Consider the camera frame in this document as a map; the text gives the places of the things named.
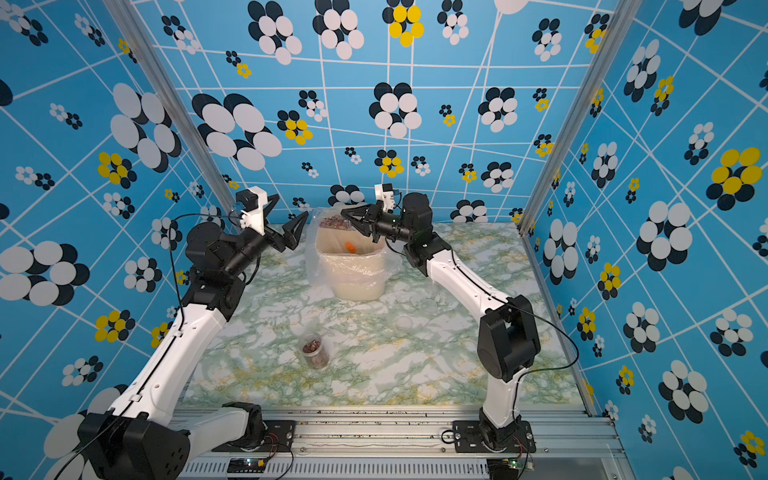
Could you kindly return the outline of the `small tea jar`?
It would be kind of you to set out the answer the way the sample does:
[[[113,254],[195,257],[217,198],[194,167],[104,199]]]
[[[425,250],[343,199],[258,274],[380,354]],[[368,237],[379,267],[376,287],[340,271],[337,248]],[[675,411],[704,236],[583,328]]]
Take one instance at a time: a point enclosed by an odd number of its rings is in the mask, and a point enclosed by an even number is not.
[[[350,221],[344,218],[340,213],[334,213],[332,215],[325,215],[319,220],[319,228],[325,228],[329,230],[339,231],[354,231]]]

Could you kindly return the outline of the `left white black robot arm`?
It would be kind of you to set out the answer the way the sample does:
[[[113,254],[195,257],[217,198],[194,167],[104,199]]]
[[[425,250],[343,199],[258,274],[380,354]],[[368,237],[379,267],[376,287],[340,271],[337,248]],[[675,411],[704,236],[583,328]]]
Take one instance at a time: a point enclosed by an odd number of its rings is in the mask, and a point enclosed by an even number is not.
[[[211,341],[230,321],[249,279],[244,272],[260,265],[262,253],[294,250],[309,218],[303,212],[269,227],[267,217],[279,197],[252,188],[237,193],[244,209],[241,231],[229,235],[213,222],[196,225],[188,235],[192,262],[179,309],[136,379],[103,412],[89,412],[79,424],[75,450],[55,466],[52,479],[77,479],[91,472],[98,479],[176,479],[187,463],[230,444],[246,451],[261,446],[273,458],[291,452],[288,438],[266,429],[260,406],[229,402],[176,430],[170,423],[188,380]]]

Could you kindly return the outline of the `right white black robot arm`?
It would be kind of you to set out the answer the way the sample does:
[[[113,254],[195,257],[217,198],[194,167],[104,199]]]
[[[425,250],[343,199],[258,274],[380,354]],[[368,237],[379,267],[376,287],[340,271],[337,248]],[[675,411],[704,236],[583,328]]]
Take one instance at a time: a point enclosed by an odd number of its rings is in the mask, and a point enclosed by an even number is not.
[[[380,196],[373,204],[342,210],[341,216],[373,241],[401,242],[399,253],[409,265],[444,287],[477,321],[476,352],[489,375],[479,410],[481,442],[494,453],[512,447],[520,454],[535,452],[532,428],[520,414],[519,391],[531,374],[567,370],[576,363],[572,359],[562,366],[534,366],[542,350],[537,323],[550,325],[560,335],[565,334],[563,329],[535,314],[527,297],[502,292],[460,260],[435,230],[424,194],[409,193],[395,203]]]

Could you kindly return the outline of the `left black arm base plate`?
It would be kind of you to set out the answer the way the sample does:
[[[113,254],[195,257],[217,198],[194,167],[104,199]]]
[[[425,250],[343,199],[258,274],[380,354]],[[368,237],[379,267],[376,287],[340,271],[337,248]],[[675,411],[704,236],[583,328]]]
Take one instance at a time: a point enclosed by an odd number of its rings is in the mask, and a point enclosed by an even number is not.
[[[263,422],[263,436],[259,444],[238,446],[230,442],[214,448],[213,451],[216,453],[288,452],[292,449],[296,428],[297,422],[294,420],[266,420]]]

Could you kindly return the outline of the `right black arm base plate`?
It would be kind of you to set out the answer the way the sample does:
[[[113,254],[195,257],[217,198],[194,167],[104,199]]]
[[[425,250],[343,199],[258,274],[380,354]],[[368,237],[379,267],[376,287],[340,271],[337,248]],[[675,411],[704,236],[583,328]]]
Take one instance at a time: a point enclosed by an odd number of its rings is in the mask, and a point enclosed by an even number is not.
[[[537,451],[531,425],[521,419],[503,428],[486,421],[456,420],[451,431],[458,436],[453,443],[457,453],[525,455]]]

